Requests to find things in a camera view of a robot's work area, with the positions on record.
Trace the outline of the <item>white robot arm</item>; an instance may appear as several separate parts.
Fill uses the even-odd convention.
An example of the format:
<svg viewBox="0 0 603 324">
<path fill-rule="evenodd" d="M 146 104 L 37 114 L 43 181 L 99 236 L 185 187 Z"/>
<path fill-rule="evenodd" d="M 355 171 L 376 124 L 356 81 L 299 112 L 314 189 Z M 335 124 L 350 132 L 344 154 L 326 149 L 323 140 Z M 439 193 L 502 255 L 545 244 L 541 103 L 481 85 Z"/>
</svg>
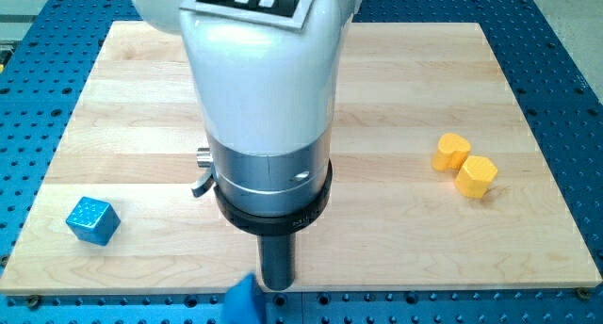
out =
<svg viewBox="0 0 603 324">
<path fill-rule="evenodd" d="M 257 236 L 272 290 L 292 285 L 296 233 L 329 199 L 338 63 L 362 1 L 132 0 L 185 45 L 207 139 L 193 193 Z"/>
</svg>

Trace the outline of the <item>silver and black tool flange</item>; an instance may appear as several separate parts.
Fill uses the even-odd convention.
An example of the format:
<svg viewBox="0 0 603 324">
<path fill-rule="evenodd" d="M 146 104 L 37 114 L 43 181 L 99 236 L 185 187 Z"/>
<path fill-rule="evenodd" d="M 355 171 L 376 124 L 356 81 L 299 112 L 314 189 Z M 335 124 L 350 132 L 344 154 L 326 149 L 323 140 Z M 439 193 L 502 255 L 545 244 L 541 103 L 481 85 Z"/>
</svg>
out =
<svg viewBox="0 0 603 324">
<path fill-rule="evenodd" d="M 208 140 L 196 153 L 197 165 L 208 176 L 191 189 L 193 196 L 212 190 L 219 210 L 238 229 L 253 235 L 291 235 L 326 207 L 333 179 L 329 131 L 280 155 L 239 153 Z"/>
</svg>

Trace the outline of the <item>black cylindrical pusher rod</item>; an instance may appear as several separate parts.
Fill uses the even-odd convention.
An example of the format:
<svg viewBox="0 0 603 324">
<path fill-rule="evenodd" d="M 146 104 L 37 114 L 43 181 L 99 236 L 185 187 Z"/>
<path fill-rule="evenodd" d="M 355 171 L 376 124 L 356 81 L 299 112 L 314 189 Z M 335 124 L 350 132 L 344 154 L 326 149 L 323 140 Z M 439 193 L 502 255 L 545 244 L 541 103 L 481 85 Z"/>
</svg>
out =
<svg viewBox="0 0 603 324">
<path fill-rule="evenodd" d="M 278 235 L 258 237 L 261 275 L 270 290 L 282 291 L 295 279 L 296 236 Z"/>
</svg>

